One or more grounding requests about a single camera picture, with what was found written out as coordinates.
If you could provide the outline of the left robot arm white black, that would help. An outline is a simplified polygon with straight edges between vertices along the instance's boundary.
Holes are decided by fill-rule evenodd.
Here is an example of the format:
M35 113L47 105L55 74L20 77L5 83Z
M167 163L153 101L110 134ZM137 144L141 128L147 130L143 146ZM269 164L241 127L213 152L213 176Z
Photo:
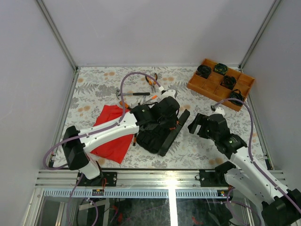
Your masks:
M95 160L88 156L95 148L126 135L156 128L172 128L177 124L180 105L173 97L163 98L153 105L138 105L123 116L88 129L68 127L63 137L63 153L69 170L83 173L87 181L97 186L103 174Z

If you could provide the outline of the black plastic tool case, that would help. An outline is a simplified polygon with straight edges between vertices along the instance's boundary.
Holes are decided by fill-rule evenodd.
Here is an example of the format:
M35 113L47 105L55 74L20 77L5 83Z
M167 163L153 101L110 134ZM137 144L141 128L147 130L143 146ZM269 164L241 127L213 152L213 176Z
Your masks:
M168 129L158 125L154 130L140 132L136 137L137 144L152 154L157 154L162 157L165 156L189 116L190 111L185 109L177 120L175 128Z

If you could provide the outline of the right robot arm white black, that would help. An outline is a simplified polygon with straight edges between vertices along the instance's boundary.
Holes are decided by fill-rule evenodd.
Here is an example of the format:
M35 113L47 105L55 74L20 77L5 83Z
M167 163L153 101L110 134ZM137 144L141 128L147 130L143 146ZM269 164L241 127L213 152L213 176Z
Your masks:
M197 135L214 141L218 151L228 158L214 174L218 185L229 184L240 191L259 208L267 226L289 226L301 218L300 191L290 190L259 164L246 142L230 132L222 114L199 113L188 126L189 132L195 133L197 126Z

